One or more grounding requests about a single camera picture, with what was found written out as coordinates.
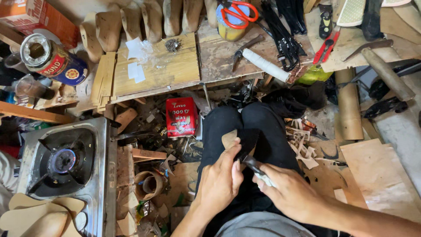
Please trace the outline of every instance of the tin can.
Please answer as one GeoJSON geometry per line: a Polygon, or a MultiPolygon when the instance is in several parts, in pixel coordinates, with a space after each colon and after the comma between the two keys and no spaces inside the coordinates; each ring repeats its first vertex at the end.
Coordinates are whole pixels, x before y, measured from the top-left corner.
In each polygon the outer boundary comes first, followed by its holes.
{"type": "Polygon", "coordinates": [[[168,137],[182,137],[196,133],[199,120],[192,97],[167,99],[165,108],[168,137]]]}
{"type": "Polygon", "coordinates": [[[37,72],[66,85],[79,85],[88,75],[85,61],[42,34],[32,34],[23,41],[21,57],[31,72],[37,72]]]}

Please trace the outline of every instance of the clear glass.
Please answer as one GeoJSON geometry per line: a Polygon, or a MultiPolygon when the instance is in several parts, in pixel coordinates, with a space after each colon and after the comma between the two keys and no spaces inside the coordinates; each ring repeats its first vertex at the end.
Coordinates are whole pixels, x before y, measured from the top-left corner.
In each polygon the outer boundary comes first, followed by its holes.
{"type": "Polygon", "coordinates": [[[15,93],[17,96],[30,96],[50,100],[56,94],[54,90],[36,81],[31,74],[22,77],[16,84],[15,93]]]}

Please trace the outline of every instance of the red box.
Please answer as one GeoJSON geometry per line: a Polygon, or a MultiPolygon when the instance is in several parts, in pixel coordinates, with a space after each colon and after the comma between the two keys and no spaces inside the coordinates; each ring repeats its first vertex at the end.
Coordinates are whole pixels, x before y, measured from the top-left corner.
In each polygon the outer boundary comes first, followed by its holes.
{"type": "Polygon", "coordinates": [[[192,97],[167,99],[167,136],[194,135],[199,124],[197,108],[192,97]]]}
{"type": "Polygon", "coordinates": [[[0,22],[25,35],[41,33],[65,49],[79,40],[79,28],[45,0],[0,0],[0,22]]]}

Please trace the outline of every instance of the hammer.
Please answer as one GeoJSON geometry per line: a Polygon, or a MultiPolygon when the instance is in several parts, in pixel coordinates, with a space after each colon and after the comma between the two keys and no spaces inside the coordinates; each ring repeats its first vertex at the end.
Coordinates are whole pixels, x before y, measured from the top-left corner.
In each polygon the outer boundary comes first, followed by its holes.
{"type": "Polygon", "coordinates": [[[400,101],[408,101],[415,97],[415,93],[399,78],[398,75],[396,75],[392,68],[381,57],[372,51],[373,48],[392,47],[392,45],[393,40],[382,40],[364,44],[354,53],[349,55],[344,62],[361,53],[377,75],[379,75],[386,85],[395,92],[396,97],[400,101]]]}

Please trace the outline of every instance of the left hand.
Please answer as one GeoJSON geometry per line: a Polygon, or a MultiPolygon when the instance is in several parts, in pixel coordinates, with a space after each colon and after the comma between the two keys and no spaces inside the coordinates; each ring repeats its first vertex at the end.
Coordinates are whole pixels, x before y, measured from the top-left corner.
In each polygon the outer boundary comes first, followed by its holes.
{"type": "Polygon", "coordinates": [[[244,178],[240,161],[233,162],[240,150],[240,139],[237,137],[213,165],[203,168],[199,191],[190,209],[200,209],[212,218],[231,203],[244,178]]]}

